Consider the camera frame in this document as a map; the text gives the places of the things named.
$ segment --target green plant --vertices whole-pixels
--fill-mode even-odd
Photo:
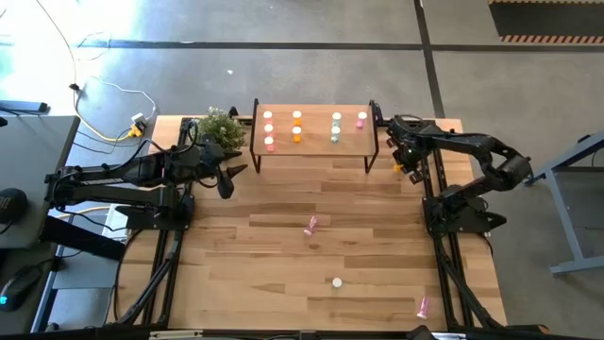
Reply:
[[[210,107],[207,115],[197,122],[198,142],[208,133],[225,150],[236,150],[245,144],[243,126],[230,118],[227,111]]]

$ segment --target wooden tabletop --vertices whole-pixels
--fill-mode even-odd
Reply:
[[[160,116],[154,141],[175,144],[181,118]],[[459,120],[437,123],[461,131]],[[170,327],[408,331],[425,324],[444,330],[434,247],[420,207],[424,186],[393,171],[386,139],[381,130],[368,175],[358,158],[268,157],[260,174],[250,165],[234,179],[229,200],[194,186],[194,221],[185,233]],[[443,158],[449,184],[473,178],[466,155],[444,151]],[[245,147],[228,162],[240,163],[252,163]],[[313,215],[317,232],[308,237],[303,229]],[[126,254],[121,314],[149,280],[157,237],[143,231]],[[460,234],[460,245],[469,286],[505,324],[487,244]],[[344,282],[339,289],[331,287],[336,277]],[[416,316],[423,296],[428,320]],[[461,320],[456,289],[452,297]]]
[[[273,113],[275,151],[267,151],[264,145],[263,114]],[[302,133],[300,143],[294,143],[292,113],[301,111]],[[342,114],[340,139],[331,142],[331,115]],[[368,117],[363,128],[357,128],[359,112]],[[259,104],[256,109],[256,132],[254,149],[256,155],[280,156],[372,156],[376,153],[374,122],[368,105],[277,105]]]

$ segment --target gray desk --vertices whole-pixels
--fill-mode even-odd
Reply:
[[[48,215],[44,201],[44,177],[65,164],[76,137],[79,118],[75,116],[4,117],[0,127],[0,188],[17,188],[27,195],[29,207],[24,218],[3,235],[0,248],[32,247]]]
[[[44,202],[44,176],[64,165],[76,136],[79,119],[74,116],[4,117],[0,127],[0,188],[19,188],[27,195],[26,216],[0,236],[4,261],[0,264],[0,284],[26,264],[54,256],[56,246],[38,244],[38,236],[48,214]],[[46,277],[49,264],[45,266]],[[21,308],[0,312],[0,334],[29,332],[38,310],[45,279],[38,282]]]

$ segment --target concrete floor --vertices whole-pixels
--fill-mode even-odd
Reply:
[[[420,42],[412,0],[42,2],[72,42],[99,30],[111,31],[114,39],[146,41]],[[43,100],[53,106],[53,114],[71,114],[72,94],[66,86],[73,81],[73,69],[65,46],[36,5],[21,3],[14,2],[0,19],[0,35],[19,37],[20,42],[0,47],[0,97]],[[424,0],[424,6],[432,43],[501,44],[486,1]],[[37,19],[19,20],[23,15]],[[31,28],[32,23],[33,33],[19,29]],[[94,53],[76,51],[82,59]],[[493,134],[530,155],[534,169],[583,135],[603,129],[602,57],[434,53],[446,117],[461,118],[466,131]],[[77,70],[80,85],[88,75],[97,75],[147,91],[160,114],[201,113],[208,106],[233,105],[250,112],[258,97],[281,103],[358,103],[373,98],[387,116],[434,116],[422,52],[111,49],[97,60],[80,61]],[[150,112],[143,97],[88,79],[80,112],[95,127],[116,135],[139,111]],[[104,147],[82,136],[77,141]],[[106,156],[74,147],[69,163],[119,162],[132,151],[120,148]],[[596,163],[604,163],[604,153]],[[550,264],[568,261],[571,255],[548,189],[518,187],[487,199],[493,212],[508,217],[508,224],[496,229],[492,240],[508,321],[541,323],[554,333],[600,338],[604,269],[557,279],[549,274]],[[591,240],[602,244],[604,233],[595,231]],[[101,299],[98,291],[74,294]],[[58,297],[53,320],[69,327],[98,324],[90,315],[104,311],[71,313],[69,298],[69,294]]]

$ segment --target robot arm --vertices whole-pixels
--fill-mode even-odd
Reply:
[[[413,172],[413,184],[423,180],[418,171],[419,163],[436,148],[472,155],[479,163],[483,176],[464,185],[451,185],[435,200],[430,200],[429,209],[432,226],[437,231],[461,231],[467,219],[479,217],[480,223],[470,223],[466,231],[484,232],[505,223],[505,217],[486,212],[487,204],[480,197],[492,190],[503,192],[513,189],[531,173],[530,158],[497,138],[480,133],[445,132],[423,120],[405,121],[395,116],[387,129],[390,147],[396,146],[393,157],[405,173]],[[505,158],[497,167],[493,166],[493,154]]]
[[[193,215],[193,196],[185,195],[176,187],[197,181],[206,187],[217,187],[222,198],[230,198],[234,191],[231,179],[247,167],[243,164],[221,170],[221,162],[242,153],[225,151],[209,138],[204,141],[203,144],[173,146],[148,156],[133,156],[120,165],[60,168],[57,173],[46,176],[46,201],[59,211],[89,200],[124,204],[126,206],[117,209],[133,217],[128,218],[129,228],[185,229]],[[216,178],[213,185],[201,181],[213,178]],[[115,186],[122,183],[153,189]]]

